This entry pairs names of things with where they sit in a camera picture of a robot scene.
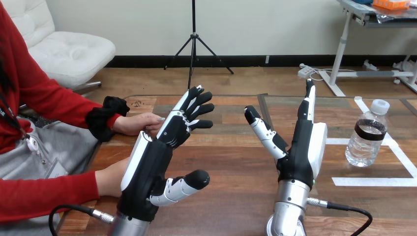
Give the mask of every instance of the black baseboard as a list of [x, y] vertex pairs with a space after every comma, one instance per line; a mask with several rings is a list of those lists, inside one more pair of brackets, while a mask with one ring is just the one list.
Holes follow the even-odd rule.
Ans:
[[[164, 68], [173, 56], [115, 56], [106, 67], [119, 68]], [[220, 56], [229, 67], [293, 67], [304, 63], [309, 66], [332, 66], [336, 55], [276, 55], [266, 56]], [[197, 56], [195, 67], [222, 67], [213, 56]], [[392, 66], [403, 61], [403, 55], [345, 55], [342, 66], [362, 66], [368, 59], [375, 66]], [[190, 56], [178, 56], [170, 67], [189, 67]]]

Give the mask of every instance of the red sweater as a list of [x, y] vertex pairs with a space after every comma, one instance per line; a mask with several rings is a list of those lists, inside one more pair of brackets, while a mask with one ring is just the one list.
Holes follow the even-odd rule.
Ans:
[[[93, 103], [72, 91], [60, 87], [40, 69], [28, 53], [26, 44], [0, 2], [0, 59], [16, 90], [5, 95], [14, 114], [19, 103], [26, 103], [42, 116], [87, 128], [86, 114]], [[107, 122], [113, 126], [116, 118]], [[31, 132], [30, 123], [19, 120]], [[0, 118], [0, 153], [15, 148], [21, 133]], [[81, 204], [99, 197], [95, 173], [38, 180], [0, 179], [0, 223], [48, 215], [60, 204]]]

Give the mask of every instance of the robotic hand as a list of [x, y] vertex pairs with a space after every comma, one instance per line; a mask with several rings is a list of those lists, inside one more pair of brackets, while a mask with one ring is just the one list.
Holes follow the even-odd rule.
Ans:
[[307, 198], [322, 164], [327, 138], [325, 123], [313, 123], [316, 88], [306, 81], [307, 94], [298, 108], [298, 120], [291, 148], [261, 119], [254, 107], [245, 108], [245, 117], [264, 147], [274, 157], [278, 178], [278, 198], [274, 215], [267, 223], [268, 236], [305, 236], [303, 220]]
[[143, 236], [160, 206], [187, 198], [209, 184], [209, 175], [202, 170], [177, 178], [165, 178], [172, 152], [183, 144], [196, 128], [211, 128], [210, 120], [197, 116], [214, 110], [205, 104], [212, 98], [201, 86], [187, 91], [170, 112], [155, 140], [141, 132], [130, 155], [121, 182], [122, 195], [108, 235]]

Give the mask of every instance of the red sleeve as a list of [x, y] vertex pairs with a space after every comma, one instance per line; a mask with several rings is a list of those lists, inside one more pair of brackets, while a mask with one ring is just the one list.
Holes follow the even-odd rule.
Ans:
[[[26, 43], [11, 18], [3, 11], [2, 24], [5, 24], [10, 47], [14, 57], [21, 102], [26, 103], [40, 115], [48, 119], [60, 120], [81, 128], [87, 128], [85, 117], [94, 107], [100, 104], [61, 87], [55, 80], [49, 79], [45, 72], [30, 56]], [[109, 126], [119, 117], [109, 119]]]
[[61, 204], [98, 199], [95, 172], [38, 180], [0, 179], [0, 223], [49, 215]]

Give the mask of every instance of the tripod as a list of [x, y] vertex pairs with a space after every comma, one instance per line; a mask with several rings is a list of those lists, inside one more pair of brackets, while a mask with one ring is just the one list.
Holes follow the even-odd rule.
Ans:
[[193, 74], [193, 63], [197, 62], [197, 52], [196, 52], [196, 41], [200, 41], [212, 54], [213, 56], [215, 56], [217, 58], [217, 60], [222, 64], [223, 67], [227, 68], [231, 74], [234, 74], [233, 71], [226, 66], [226, 64], [220, 59], [220, 57], [218, 55], [216, 55], [216, 53], [214, 53], [208, 46], [207, 44], [205, 44], [201, 38], [198, 36], [198, 34], [196, 33], [196, 27], [195, 27], [195, 0], [192, 0], [192, 5], [193, 5], [193, 34], [190, 35], [190, 38], [186, 41], [186, 43], [184, 44], [184, 46], [177, 52], [177, 54], [175, 54], [175, 56], [172, 58], [171, 62], [168, 63], [168, 65], [171, 65], [174, 61], [175, 58], [178, 56], [178, 54], [181, 53], [181, 51], [185, 48], [185, 46], [187, 46], [187, 44], [193, 40], [192, 42], [192, 46], [191, 46], [191, 64], [190, 64], [190, 74], [188, 77], [188, 89], [190, 89], [191, 86], [191, 76]]

